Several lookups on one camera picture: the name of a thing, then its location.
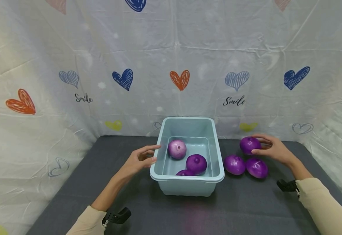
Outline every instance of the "white fabric backdrop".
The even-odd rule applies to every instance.
[[[167,116],[300,141],[342,190],[342,0],[0,0],[0,235]]]

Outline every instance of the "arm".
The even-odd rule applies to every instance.
[[[313,178],[304,164],[273,136],[255,134],[265,144],[254,149],[253,154],[266,155],[287,166],[300,190],[300,202],[309,211],[321,235],[342,235],[342,206],[330,195],[329,190],[317,178]]]
[[[132,152],[126,163],[111,178],[109,183],[80,215],[67,235],[103,235],[105,228],[102,220],[106,211],[111,207],[120,189],[142,168],[149,168],[156,162],[154,149],[160,148],[159,145],[145,146]]]

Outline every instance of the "gray table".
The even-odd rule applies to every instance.
[[[109,179],[124,164],[131,151],[156,144],[154,137],[102,136],[74,170],[47,208],[28,231],[29,235],[64,235],[90,205]],[[296,142],[285,145],[305,164],[312,175],[329,188],[342,205],[342,193]],[[238,140],[219,140],[222,157],[242,156]],[[123,225],[109,225],[105,234],[146,235],[296,235],[319,234],[295,193],[283,193],[276,181],[294,180],[282,164],[265,159],[269,176],[257,180],[245,173],[226,173],[208,197],[165,196],[158,183],[143,170],[119,193],[110,211],[128,207],[132,216]]]

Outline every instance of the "purple ball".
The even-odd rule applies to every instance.
[[[206,171],[207,161],[200,154],[193,154],[186,159],[186,169],[200,175]]]
[[[240,140],[240,148],[247,155],[253,155],[253,149],[262,149],[260,141],[252,136],[242,138]]]
[[[181,170],[176,175],[177,176],[195,176],[195,173],[190,170]]]
[[[173,140],[168,144],[168,154],[176,159],[182,159],[186,154],[186,146],[181,140]]]
[[[231,174],[239,176],[245,172],[245,162],[236,155],[230,155],[223,161],[224,168]]]
[[[269,169],[267,165],[259,158],[250,158],[246,161],[247,171],[255,178],[263,179],[266,178]]]

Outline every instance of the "light blue plastic bin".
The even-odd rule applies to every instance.
[[[168,155],[168,143],[180,139],[186,145],[186,156],[176,160]],[[217,183],[224,179],[224,169],[215,123],[211,118],[168,117],[163,120],[157,149],[158,158],[150,168],[150,176],[158,181],[165,195],[210,196]],[[176,176],[185,169],[188,156],[201,154],[207,160],[207,169],[201,176]]]

